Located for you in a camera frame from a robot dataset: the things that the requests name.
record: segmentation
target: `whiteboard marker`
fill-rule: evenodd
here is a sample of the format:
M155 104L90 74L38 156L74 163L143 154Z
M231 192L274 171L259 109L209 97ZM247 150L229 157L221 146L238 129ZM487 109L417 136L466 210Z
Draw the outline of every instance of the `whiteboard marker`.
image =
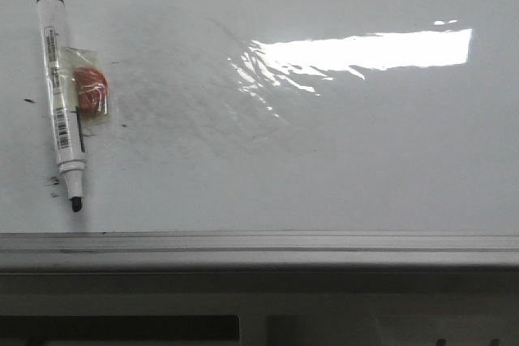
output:
M74 80L60 77L58 48L70 45L63 0L36 0L40 17L45 76L50 116L54 131L54 149L58 170L65 180L72 210L81 209L85 154L78 96Z

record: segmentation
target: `whiteboard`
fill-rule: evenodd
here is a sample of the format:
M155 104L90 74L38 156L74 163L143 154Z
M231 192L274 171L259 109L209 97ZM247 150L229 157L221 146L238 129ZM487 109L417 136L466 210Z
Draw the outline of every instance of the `whiteboard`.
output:
M74 214L36 0L0 0L0 233L519 232L517 0L65 4L112 116Z

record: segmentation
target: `metal ledge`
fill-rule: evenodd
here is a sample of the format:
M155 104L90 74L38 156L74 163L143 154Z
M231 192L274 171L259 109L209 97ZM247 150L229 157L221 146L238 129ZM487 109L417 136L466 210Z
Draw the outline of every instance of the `metal ledge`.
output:
M0 272L519 267L519 236L337 232L0 234Z

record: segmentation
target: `white surface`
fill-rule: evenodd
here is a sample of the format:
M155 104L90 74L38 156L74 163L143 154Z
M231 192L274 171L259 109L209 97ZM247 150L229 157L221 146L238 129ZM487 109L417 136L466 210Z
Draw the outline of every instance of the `white surface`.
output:
M36 0L0 0L0 232L519 232L517 0L65 3L113 117L75 215Z

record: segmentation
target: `red object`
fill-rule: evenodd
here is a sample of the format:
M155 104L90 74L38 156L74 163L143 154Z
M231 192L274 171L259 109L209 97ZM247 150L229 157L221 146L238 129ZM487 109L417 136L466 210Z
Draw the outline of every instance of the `red object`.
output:
M81 113L102 113L105 109L108 83L96 68L83 67L74 71Z

